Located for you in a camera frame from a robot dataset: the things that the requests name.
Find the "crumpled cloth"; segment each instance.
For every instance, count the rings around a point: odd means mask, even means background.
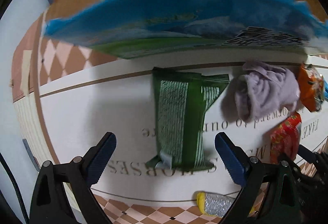
[[[296,109],[300,88],[289,69],[247,61],[243,70],[248,74],[238,78],[235,93],[240,119],[249,122],[283,107],[290,111]]]

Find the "purple cloth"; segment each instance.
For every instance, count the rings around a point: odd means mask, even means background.
[[[286,107],[293,111],[300,88],[293,72],[259,61],[247,61],[238,79],[235,100],[240,119],[251,121]]]

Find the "red package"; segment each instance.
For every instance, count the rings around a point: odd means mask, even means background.
[[[281,153],[285,153],[291,160],[296,158],[300,145],[301,125],[301,116],[295,112],[280,123],[270,135],[270,162],[272,164],[278,164],[278,156]]]

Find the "green package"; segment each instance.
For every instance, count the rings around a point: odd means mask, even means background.
[[[203,125],[206,111],[229,83],[229,75],[202,76],[154,68],[157,156],[153,168],[197,171],[214,165],[204,159]]]

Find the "white wall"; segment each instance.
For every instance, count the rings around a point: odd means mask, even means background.
[[[28,214],[37,171],[22,142],[9,80],[16,46],[48,6],[47,0],[13,0],[0,20],[0,152],[16,178]],[[14,188],[1,165],[0,189],[12,210],[24,223]]]

